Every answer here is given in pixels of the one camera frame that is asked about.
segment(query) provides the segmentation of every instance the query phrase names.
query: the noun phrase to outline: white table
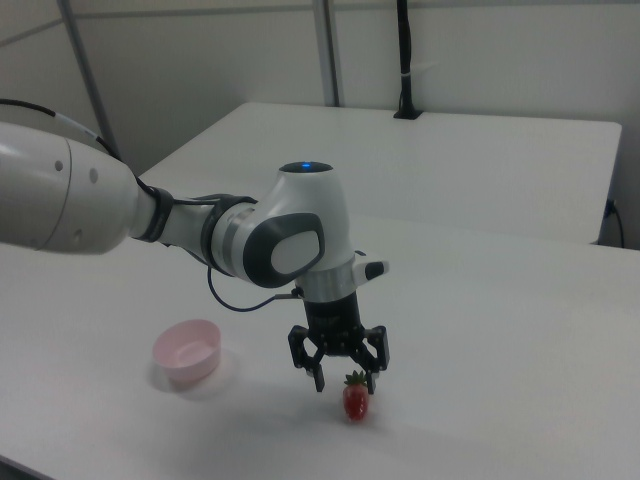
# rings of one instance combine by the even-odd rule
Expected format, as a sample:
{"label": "white table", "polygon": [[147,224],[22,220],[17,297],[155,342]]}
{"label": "white table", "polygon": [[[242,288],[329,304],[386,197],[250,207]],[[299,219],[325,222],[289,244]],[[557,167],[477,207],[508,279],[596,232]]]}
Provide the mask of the white table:
{"label": "white table", "polygon": [[[219,167],[182,151],[145,179],[200,193]],[[253,193],[234,182],[208,191]],[[357,214],[352,238],[392,265],[359,290],[391,353],[362,425],[340,406],[350,361],[323,362],[322,394],[293,367],[297,301],[228,312],[201,265],[160,245],[1,246],[0,455],[57,480],[637,478],[637,252]],[[236,304],[268,294],[216,279]],[[197,317],[220,325],[223,361],[176,390],[151,345]]]}
{"label": "white table", "polygon": [[322,161],[340,170],[354,213],[581,244],[598,239],[620,125],[437,113],[399,121],[392,113],[245,104],[146,178],[260,196],[285,163]]}

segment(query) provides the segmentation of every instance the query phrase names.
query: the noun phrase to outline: pink bowl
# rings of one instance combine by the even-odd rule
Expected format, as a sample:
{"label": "pink bowl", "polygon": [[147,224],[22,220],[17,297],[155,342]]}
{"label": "pink bowl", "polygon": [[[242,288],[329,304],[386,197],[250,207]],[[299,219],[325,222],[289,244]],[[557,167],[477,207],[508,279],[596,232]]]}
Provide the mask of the pink bowl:
{"label": "pink bowl", "polygon": [[153,345],[153,359],[176,382],[193,382],[220,363],[220,329],[208,320],[187,320],[168,328]]}

